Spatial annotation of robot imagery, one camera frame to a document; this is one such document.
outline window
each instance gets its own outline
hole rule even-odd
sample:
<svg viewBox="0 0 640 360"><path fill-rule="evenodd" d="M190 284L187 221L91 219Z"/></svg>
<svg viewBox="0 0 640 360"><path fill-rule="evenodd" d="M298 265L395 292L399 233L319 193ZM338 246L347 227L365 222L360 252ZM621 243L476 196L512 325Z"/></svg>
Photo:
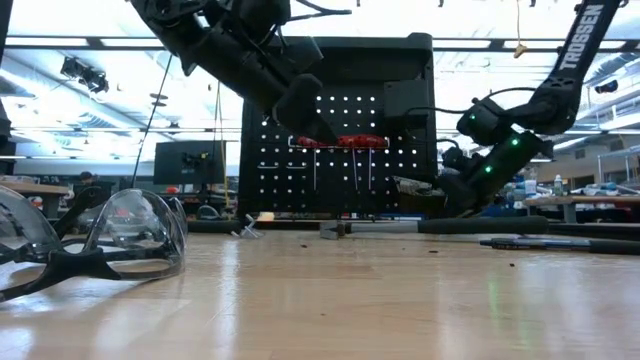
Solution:
<svg viewBox="0 0 640 360"><path fill-rule="evenodd" d="M575 152L576 160L577 159L584 159L585 156L587 156L587 152L585 151L585 149L576 150L576 152Z"/></svg>

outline desk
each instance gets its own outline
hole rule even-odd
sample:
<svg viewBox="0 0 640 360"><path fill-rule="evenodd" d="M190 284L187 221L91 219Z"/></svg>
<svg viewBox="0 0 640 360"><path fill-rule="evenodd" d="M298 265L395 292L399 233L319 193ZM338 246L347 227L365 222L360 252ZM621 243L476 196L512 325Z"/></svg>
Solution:
<svg viewBox="0 0 640 360"><path fill-rule="evenodd" d="M66 186L40 185L19 182L0 181L0 185L26 196L42 198L42 212L47 219L58 218L60 197L69 193Z"/></svg>
<svg viewBox="0 0 640 360"><path fill-rule="evenodd" d="M0 358L638 358L637 257L427 238L190 235L181 276L71 279L1 304Z"/></svg>
<svg viewBox="0 0 640 360"><path fill-rule="evenodd" d="M527 207L528 213L535 214L538 206L562 206L564 221L568 224L575 224L576 204L616 204L616 205L640 205L640 196L549 196L537 199L526 199L523 204Z"/></svg>

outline water bottle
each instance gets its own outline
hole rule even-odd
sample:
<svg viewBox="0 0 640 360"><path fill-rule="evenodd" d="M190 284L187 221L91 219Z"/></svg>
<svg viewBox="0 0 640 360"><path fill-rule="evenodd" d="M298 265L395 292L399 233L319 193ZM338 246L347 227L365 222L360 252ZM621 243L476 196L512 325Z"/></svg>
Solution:
<svg viewBox="0 0 640 360"><path fill-rule="evenodd" d="M556 175L555 180L553 180L553 195L562 196L562 176L559 174Z"/></svg>

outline ceiling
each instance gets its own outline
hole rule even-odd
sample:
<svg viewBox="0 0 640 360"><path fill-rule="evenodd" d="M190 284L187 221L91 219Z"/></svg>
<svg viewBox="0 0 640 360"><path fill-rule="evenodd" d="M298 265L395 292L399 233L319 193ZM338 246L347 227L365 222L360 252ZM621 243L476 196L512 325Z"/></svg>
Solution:
<svg viewBox="0 0 640 360"><path fill-rule="evenodd" d="M525 0L520 1L519 7L516 0L445 0L444 6L439 8L436 0L402 0L393 6L387 1L360 2L361 6L356 7L356 0L316 0L318 5L348 8L353 10L353 14L293 22L284 27L283 32L285 35L358 37L404 37L412 32L427 32L436 38L514 39L518 33L519 18L523 39L563 39L574 20L575 5L575 1L538 0L536 7L531 8ZM47 0L15 1L9 36L153 36L126 1L65 0L64 6L60 5L58 1ZM310 12L298 3L294 2L292 6L294 15ZM33 9L38 9L37 13L34 14ZM640 37L638 34L640 0L631 0L616 15L607 39L637 39ZM89 96L84 86L60 75L65 56L76 57L85 65L104 71L110 91ZM525 53L518 59L514 59L512 53L477 50L436 52L434 57L436 104L449 109L465 109L472 98L481 97L491 90L537 87L556 61L553 52ZM148 122L153 108L150 94L159 91L169 59L169 54L161 50L9 47L0 71L0 95L13 126L21 129L14 132L15 138L22 142L19 151L23 155L40 156L135 157L142 139L142 133L137 129ZM620 121L619 118L625 115L629 115L622 121L625 127L640 122L640 118L634 115L638 105L636 92L640 89L640 61L626 59L630 61L616 72L607 73L604 66L604 70L596 72L602 64L616 60L620 60L619 54L598 55L590 76L601 75L601 80L615 77L620 81L620 89L606 95L595 94L591 89L583 91L581 120L576 129L602 128L605 123L614 119ZM150 133L143 148L143 160L153 159L156 142L212 139L213 133L196 129L220 128L220 122L217 126L214 123L217 89L217 81L209 74L197 69L185 77L179 59L172 59L162 91L167 96L163 100L166 106L158 107L152 127L162 128L176 123L184 131ZM511 107L526 102L530 95L512 92L496 96L495 100L504 107ZM220 98L222 120L219 121L224 130L215 136L217 139L223 137L239 141L242 99L224 86L221 87ZM620 111L612 111L613 104L618 104ZM454 136L465 148L477 149L469 140L451 134L457 119L455 115L438 114L440 135ZM54 132L26 130L26 127L61 129ZM95 131L74 131L76 127ZM239 163L239 151L239 143L229 145L227 158L230 163Z"/></svg>

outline person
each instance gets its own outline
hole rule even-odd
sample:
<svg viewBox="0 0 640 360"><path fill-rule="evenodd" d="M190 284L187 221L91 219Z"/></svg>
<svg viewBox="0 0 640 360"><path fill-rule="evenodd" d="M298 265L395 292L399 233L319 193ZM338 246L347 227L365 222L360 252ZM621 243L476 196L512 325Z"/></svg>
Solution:
<svg viewBox="0 0 640 360"><path fill-rule="evenodd" d="M80 181L82 182L82 185L91 185L95 182L95 179L92 173L83 171L80 173Z"/></svg>

